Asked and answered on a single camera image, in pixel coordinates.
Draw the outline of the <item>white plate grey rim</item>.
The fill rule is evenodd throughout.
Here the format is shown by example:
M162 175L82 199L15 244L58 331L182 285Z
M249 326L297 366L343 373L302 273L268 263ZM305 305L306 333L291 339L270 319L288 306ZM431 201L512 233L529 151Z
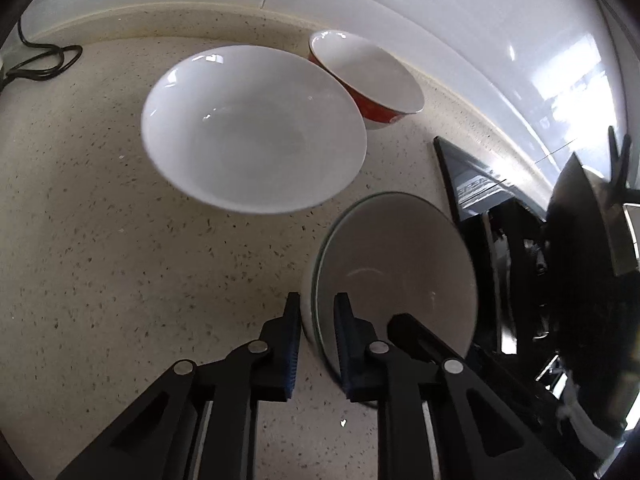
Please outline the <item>white plate grey rim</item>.
M472 260L457 227L424 198L383 192L358 200L310 257L300 292L304 331L334 379L339 292L378 338L393 315L409 313L459 356L471 347L478 303Z

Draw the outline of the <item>red white bowl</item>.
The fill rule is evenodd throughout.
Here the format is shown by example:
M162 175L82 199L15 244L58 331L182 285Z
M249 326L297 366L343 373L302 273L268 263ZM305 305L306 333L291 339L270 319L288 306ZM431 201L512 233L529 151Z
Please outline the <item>red white bowl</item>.
M422 112L420 84L405 65L352 32L325 29L308 39L308 60L334 77L354 99L370 129L382 129Z

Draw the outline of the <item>black stove top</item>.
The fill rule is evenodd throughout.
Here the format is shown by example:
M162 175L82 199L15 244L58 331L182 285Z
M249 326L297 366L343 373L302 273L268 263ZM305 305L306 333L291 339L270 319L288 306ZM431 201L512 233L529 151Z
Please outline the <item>black stove top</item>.
M474 344L538 366L555 356L546 212L450 141L438 136L434 149L475 272Z

